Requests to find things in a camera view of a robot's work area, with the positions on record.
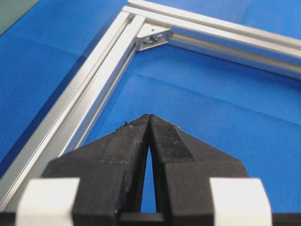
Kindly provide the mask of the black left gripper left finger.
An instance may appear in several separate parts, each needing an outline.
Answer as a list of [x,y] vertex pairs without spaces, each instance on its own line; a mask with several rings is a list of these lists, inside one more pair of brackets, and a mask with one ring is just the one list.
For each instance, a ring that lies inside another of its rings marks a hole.
[[79,178],[76,226],[115,226],[119,213],[141,208],[149,114],[49,162],[43,178]]

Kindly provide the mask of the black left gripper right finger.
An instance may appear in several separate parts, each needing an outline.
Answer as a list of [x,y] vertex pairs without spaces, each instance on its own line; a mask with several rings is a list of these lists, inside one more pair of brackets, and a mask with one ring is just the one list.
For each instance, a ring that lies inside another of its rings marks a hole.
[[149,134],[157,211],[171,226],[214,225],[209,179],[247,178],[243,163],[153,114]]

